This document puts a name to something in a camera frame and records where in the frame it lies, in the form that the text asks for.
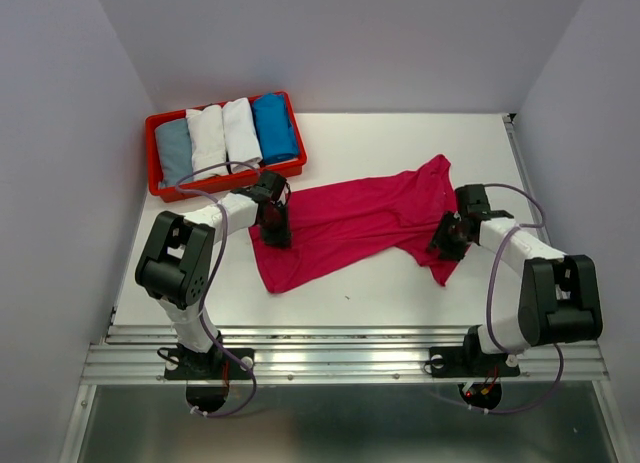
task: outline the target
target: white wall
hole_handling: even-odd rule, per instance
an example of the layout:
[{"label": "white wall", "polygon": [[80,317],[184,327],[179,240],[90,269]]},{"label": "white wall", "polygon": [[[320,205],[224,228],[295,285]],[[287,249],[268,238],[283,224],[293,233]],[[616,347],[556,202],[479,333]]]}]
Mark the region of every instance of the white wall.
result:
[{"label": "white wall", "polygon": [[516,119],[554,244],[596,262],[602,352],[640,458],[640,0],[585,0]]},{"label": "white wall", "polygon": [[581,0],[100,0],[162,110],[515,111]]},{"label": "white wall", "polygon": [[106,328],[153,107],[98,0],[0,0],[0,459],[57,461]]}]

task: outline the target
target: folded shirt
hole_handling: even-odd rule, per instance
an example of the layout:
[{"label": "folded shirt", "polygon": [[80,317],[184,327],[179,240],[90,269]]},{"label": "folded shirt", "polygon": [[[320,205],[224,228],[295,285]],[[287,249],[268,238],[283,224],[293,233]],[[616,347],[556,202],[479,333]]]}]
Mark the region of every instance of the folded shirt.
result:
[{"label": "folded shirt", "polygon": [[291,248],[267,246],[259,227],[249,229],[265,287],[282,293],[392,246],[444,285],[457,262],[426,250],[443,214],[456,211],[450,166],[439,155],[417,171],[294,191]]},{"label": "folded shirt", "polygon": [[253,119],[265,164],[296,158],[300,151],[283,95],[269,93],[252,104]]},{"label": "folded shirt", "polygon": [[[160,188],[175,186],[178,180],[193,173],[191,138],[185,118],[167,121],[155,130],[158,158],[162,167]],[[190,183],[193,178],[185,180]]]},{"label": "folded shirt", "polygon": [[[246,163],[258,168],[262,161],[262,152],[253,124],[251,105],[246,98],[230,101],[222,107],[224,138],[229,161]],[[244,165],[229,165],[231,173],[239,173],[248,168]]]},{"label": "folded shirt", "polygon": [[[187,124],[191,135],[191,164],[193,171],[227,161],[227,149],[224,143],[224,126],[220,105],[207,106],[204,110],[187,110]],[[193,177],[204,180],[211,176],[226,175],[222,166],[204,171]]]}]

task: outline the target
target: red plastic tray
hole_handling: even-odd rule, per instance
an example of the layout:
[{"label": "red plastic tray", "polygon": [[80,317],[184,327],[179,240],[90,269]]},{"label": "red plastic tray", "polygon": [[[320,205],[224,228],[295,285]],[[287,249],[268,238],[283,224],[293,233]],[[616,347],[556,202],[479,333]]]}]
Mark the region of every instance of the red plastic tray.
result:
[{"label": "red plastic tray", "polygon": [[[276,95],[284,95],[285,102],[287,104],[287,112],[289,113],[289,119],[293,125],[293,130],[298,142],[298,148],[300,155],[295,160],[283,161],[282,163],[276,163],[275,165],[260,165],[276,173],[280,173],[282,176],[295,176],[302,173],[302,166],[307,162],[307,153],[304,150],[304,144],[300,137],[300,131],[298,130],[298,124],[296,123],[296,117],[293,114],[293,106],[291,106],[291,100],[289,95],[284,91],[275,92]],[[263,95],[252,96],[249,98],[249,102],[253,103],[254,100],[260,98]],[[224,106],[226,101],[216,103],[217,105]],[[198,110],[205,108],[205,106],[197,107]],[[146,133],[146,146],[147,146],[147,173],[149,178],[149,191],[152,195],[159,196],[164,201],[177,201],[184,200],[186,198],[192,198],[195,195],[185,195],[176,191],[174,186],[168,188],[159,188],[158,184],[164,178],[162,174],[162,167],[160,166],[160,158],[158,157],[158,148],[156,146],[156,128],[163,123],[171,120],[177,120],[178,118],[184,118],[186,110],[171,111],[169,113],[162,113],[160,115],[152,115],[145,121],[145,133]],[[233,188],[239,188],[242,186],[253,185],[258,181],[258,176],[254,171],[247,169],[240,173],[225,176],[214,176],[207,178],[206,180],[194,181],[193,183],[186,183],[182,185],[183,188],[197,188],[198,190],[206,191],[208,193],[215,193],[217,191],[231,190]]]}]

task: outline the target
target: black bracket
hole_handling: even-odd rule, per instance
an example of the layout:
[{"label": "black bracket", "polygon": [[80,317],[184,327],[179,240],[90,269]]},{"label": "black bracket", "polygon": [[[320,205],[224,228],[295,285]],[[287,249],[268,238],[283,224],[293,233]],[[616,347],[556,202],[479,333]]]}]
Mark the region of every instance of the black bracket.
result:
[{"label": "black bracket", "polygon": [[520,376],[520,368],[507,365],[509,355],[485,354],[480,348],[478,326],[469,328],[462,346],[433,346],[425,371],[434,378],[484,378],[497,369],[501,377]]},{"label": "black bracket", "polygon": [[520,368],[508,366],[504,354],[485,355],[481,361],[469,362],[462,346],[434,346],[429,348],[429,356],[427,372],[434,378],[484,378],[495,368],[501,378],[520,376]]},{"label": "black bracket", "polygon": [[[209,277],[215,230],[163,211],[156,217],[136,267],[136,283],[155,299],[166,298],[181,310],[195,304]],[[184,247],[182,258],[169,248]]]},{"label": "black bracket", "polygon": [[[289,193],[283,203],[280,196],[285,188]],[[244,195],[258,204],[257,223],[260,225],[260,237],[267,246],[291,247],[288,210],[290,191],[284,176],[268,170],[260,174],[255,185],[231,190],[231,193]]]},{"label": "black bracket", "polygon": [[[236,358],[251,358],[254,361],[255,350],[252,348],[233,348],[227,350]],[[172,368],[168,362],[165,365],[164,379],[168,381],[187,380],[222,380],[225,363],[229,362],[229,380],[250,380],[249,374],[233,361],[226,358],[217,347],[212,347],[208,353],[196,353],[181,345],[167,351],[167,356],[177,359],[177,368]]]},{"label": "black bracket", "polygon": [[484,185],[457,188],[456,202],[458,213],[444,214],[427,248],[441,260],[461,261],[471,243],[478,243],[483,221],[513,218],[507,211],[491,209]]}]

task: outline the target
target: red cloth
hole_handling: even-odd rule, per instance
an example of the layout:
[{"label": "red cloth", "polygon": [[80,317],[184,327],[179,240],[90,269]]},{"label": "red cloth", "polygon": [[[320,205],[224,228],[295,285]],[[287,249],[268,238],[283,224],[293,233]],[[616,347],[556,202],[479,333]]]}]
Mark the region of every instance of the red cloth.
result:
[{"label": "red cloth", "polygon": [[392,246],[444,285],[456,263],[426,249],[445,211],[456,211],[450,166],[438,155],[417,171],[293,192],[291,248],[266,246],[260,229],[249,229],[267,290],[283,293]]}]

